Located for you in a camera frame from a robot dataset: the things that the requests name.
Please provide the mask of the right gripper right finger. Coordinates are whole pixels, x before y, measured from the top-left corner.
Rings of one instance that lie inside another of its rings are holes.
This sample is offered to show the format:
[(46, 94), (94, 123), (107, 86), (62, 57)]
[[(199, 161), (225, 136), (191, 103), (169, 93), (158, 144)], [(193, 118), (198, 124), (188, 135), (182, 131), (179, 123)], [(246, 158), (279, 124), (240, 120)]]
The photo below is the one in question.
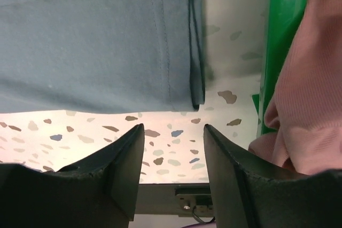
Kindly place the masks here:
[(341, 227), (341, 170), (289, 171), (209, 124), (204, 148), (217, 227)]

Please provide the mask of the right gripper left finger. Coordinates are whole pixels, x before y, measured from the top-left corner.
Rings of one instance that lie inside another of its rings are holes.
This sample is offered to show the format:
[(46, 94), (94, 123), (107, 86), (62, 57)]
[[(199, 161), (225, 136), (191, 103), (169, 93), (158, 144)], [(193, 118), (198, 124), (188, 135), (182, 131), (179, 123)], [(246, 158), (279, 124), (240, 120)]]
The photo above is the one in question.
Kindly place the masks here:
[(55, 172), (1, 164), (1, 227), (128, 227), (143, 153), (139, 124)]

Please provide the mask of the blue-grey t-shirt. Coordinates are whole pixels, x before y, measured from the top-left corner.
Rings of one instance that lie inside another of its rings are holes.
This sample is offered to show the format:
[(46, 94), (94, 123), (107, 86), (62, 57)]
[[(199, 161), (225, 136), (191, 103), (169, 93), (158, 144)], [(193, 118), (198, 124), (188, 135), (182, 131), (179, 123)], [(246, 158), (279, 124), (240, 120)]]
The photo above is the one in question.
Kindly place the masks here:
[(1, 112), (190, 112), (202, 0), (1, 0)]

